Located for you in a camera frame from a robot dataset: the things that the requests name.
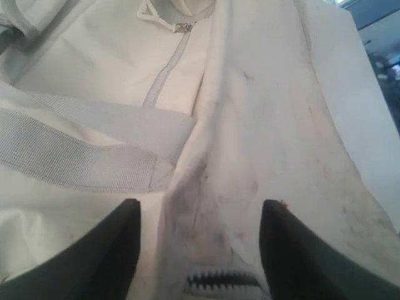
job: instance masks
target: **white wall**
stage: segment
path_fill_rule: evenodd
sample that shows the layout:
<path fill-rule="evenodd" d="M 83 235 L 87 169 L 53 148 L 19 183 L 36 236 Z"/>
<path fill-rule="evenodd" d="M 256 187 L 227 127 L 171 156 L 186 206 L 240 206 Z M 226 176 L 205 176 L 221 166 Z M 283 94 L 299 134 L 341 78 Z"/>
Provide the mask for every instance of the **white wall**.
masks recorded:
<path fill-rule="evenodd" d="M 400 11 L 360 30 L 368 53 L 393 58 L 400 54 Z"/>
<path fill-rule="evenodd" d="M 363 183 L 400 229 L 400 139 L 351 14 L 321 0 L 301 3 L 336 129 Z"/>

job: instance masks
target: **white fencing jacket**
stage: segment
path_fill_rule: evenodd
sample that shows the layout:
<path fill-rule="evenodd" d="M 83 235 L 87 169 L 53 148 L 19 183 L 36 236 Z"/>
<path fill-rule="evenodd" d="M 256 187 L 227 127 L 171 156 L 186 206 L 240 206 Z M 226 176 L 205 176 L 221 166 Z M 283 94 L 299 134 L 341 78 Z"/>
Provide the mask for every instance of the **white fencing jacket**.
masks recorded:
<path fill-rule="evenodd" d="M 265 199 L 400 285 L 400 141 L 348 12 L 321 0 L 0 3 L 0 34 L 23 35 L 0 55 L 0 283 L 136 198 L 127 299 L 191 299 L 185 278 L 205 268 L 252 272 L 269 299 Z"/>

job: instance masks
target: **white garment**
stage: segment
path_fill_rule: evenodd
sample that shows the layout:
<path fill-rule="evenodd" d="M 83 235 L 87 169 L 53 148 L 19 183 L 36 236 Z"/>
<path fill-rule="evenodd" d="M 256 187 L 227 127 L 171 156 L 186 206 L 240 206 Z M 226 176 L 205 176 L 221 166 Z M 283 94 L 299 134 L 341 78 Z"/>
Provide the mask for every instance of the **white garment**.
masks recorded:
<path fill-rule="evenodd" d="M 140 4 L 82 1 L 23 54 L 26 64 L 3 64 L 2 77 L 23 91 L 140 106 L 181 40 L 137 19 Z M 142 246 L 128 299 L 179 299 L 197 266 L 262 278 L 261 205 L 277 199 L 338 251 L 400 285 L 400 240 L 336 132 L 300 16 L 293 0 L 217 0 L 195 24 L 156 103 L 197 121 L 165 192 L 61 189 L 0 165 L 0 277 L 43 263 L 137 198 Z M 0 105 L 87 143 L 120 143 L 50 111 Z"/>

